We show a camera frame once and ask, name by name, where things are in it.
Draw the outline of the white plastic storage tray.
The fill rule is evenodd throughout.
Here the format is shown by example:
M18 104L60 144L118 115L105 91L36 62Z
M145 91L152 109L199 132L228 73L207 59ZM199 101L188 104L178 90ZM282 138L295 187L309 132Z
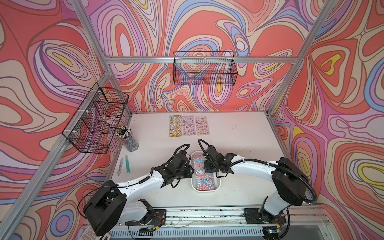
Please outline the white plastic storage tray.
M192 153L191 165L194 173L191 178L191 185L196 192L200 193L214 192L221 187L221 180L215 174L206 172L205 161L202 151Z

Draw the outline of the pink bonbon sticker sheet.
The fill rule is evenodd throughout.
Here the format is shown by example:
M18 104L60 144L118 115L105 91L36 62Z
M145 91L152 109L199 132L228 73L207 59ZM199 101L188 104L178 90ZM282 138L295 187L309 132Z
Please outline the pink bonbon sticker sheet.
M203 135L209 135L210 130L209 130L209 124L207 117L205 116L196 116L195 117L195 124L196 124L196 131L198 136L203 136Z

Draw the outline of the pink puffy sticker sheet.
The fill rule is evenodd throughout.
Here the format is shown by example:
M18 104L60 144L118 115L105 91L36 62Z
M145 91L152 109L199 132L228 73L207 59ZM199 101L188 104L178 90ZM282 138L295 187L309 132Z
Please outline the pink puffy sticker sheet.
M182 133L183 136L195 136L196 126L194 116L182 116Z

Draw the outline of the yellow green sticker sheet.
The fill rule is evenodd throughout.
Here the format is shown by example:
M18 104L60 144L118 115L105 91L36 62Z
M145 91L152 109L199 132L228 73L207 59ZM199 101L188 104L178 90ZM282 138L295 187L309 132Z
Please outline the yellow green sticker sheet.
M182 136L182 116L172 115L169 118L169 137L181 137Z

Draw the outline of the blue red animal sticker sheet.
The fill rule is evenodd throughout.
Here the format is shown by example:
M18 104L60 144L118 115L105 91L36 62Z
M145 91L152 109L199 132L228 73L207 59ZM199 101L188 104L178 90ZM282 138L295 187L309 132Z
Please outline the blue red animal sticker sheet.
M195 174L195 189L200 192L216 190L216 184L212 173L205 170L205 158L201 153L192 155L193 168Z

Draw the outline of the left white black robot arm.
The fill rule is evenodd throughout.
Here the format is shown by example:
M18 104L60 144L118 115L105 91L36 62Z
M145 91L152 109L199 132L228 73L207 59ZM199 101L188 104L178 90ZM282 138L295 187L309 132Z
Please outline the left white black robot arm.
M118 183L109 180L90 191L92 198L79 213L88 220L97 237L103 237L118 224L141 222L144 225L154 217L153 207L141 197L166 186L176 188L180 180L190 179L194 173L190 144L179 146L168 161L152 167L149 174Z

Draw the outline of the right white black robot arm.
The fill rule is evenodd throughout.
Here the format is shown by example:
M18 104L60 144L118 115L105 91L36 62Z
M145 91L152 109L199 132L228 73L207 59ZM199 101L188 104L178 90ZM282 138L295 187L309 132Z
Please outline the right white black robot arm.
M217 178L231 175L248 175L267 180L274 184L275 190L267 196L259 209L263 216L277 216L290 206L301 206L304 202L314 204L318 195L305 174L288 158L278 161L262 161L245 158L234 153L223 155L203 139L198 144L205 157L205 170Z

